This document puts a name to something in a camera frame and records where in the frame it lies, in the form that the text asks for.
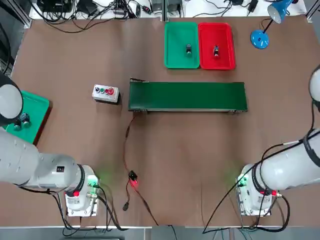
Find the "white table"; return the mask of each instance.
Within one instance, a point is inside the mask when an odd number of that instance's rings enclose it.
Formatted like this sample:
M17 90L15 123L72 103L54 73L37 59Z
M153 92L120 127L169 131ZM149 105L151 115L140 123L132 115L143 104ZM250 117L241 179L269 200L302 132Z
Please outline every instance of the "white table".
M148 0L136 0L138 3L141 5L145 5L147 7L150 6L150 3ZM243 6L247 5L251 0L244 0L243 1ZM102 5L102 6L107 6L111 0L95 0L96 3ZM215 3L218 7L227 7L228 2L223 3L223 0L211 0L210 2ZM182 0L183 4L183 12L184 12L184 17L186 18L192 18L195 15L201 14L201 13L208 13L208 14L214 14L214 13L220 13L223 11L223 9L217 9L212 3L207 2L206 0L190 0L190 1L185 1ZM267 7L270 5L270 2L266 2L264 0L259 0L254 12L249 14L249 17L253 16L269 16ZM131 1L129 3L131 6L133 12L136 12L136 3ZM291 4L288 7L288 11L290 12L291 16L297 16L301 14L305 14L307 12L304 0L299 0L297 4ZM70 17L72 13L67 13L65 15L66 18ZM232 6L232 8L227 11L223 16L224 17L245 17L248 14L248 9L244 8L242 6ZM207 15L207 14L202 14L199 17L220 17L221 14L217 15ZM32 19L41 19L42 17L36 13L36 11L31 8L31 11L29 13L29 16ZM113 13L112 10L108 11L104 15L98 17L97 19L111 19L114 18L115 14ZM156 17L161 17L160 13L154 14L152 13L151 15L145 13L144 11L141 10L141 18L156 18ZM169 18L178 18L179 13L178 12L173 12L173 13L168 13ZM77 14L78 19L86 19L87 15L84 13L78 13Z

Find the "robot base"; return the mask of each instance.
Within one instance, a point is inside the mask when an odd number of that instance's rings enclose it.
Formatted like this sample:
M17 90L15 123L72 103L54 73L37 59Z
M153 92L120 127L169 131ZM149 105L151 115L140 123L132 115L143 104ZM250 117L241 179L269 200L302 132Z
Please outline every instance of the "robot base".
M99 201L97 199L98 188L92 187L99 184L91 167L82 165L84 170L84 183L78 196L69 197L65 195L67 215L69 217L93 217L97 216Z
M246 171L249 170L249 168L252 167L252 164L248 164L244 166L244 168L241 171L241 174L236 179L236 182L244 175ZM241 186L236 187L236 196L237 201L240 209L241 215L244 216L258 216L261 206L261 201L263 198L263 194L258 192L256 188L253 185L252 181L252 171L249 171L239 182ZM268 212L272 202L272 196L264 196L262 209L260 212L260 216L265 216Z

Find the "lamp base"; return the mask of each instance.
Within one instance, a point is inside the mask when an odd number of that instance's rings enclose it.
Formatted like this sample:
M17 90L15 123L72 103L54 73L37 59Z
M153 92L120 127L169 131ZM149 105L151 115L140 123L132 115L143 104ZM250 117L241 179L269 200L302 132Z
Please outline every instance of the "lamp base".
M262 30L254 30L250 35L252 45L257 49L265 49L269 45L269 36Z

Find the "red tray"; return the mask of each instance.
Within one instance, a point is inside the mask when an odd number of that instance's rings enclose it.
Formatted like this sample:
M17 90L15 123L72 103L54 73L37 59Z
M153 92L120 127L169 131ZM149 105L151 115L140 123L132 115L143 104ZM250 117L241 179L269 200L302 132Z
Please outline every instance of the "red tray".
M201 68L231 70L236 67L234 41L229 24L200 23L198 35ZM218 46L218 56L214 56L215 46Z

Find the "control panel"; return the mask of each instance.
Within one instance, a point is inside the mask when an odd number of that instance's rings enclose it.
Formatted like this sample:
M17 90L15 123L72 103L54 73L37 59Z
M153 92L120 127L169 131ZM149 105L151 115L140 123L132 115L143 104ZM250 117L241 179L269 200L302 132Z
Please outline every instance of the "control panel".
M109 104L119 103L119 89L113 86L94 85L92 97L97 102L104 102Z

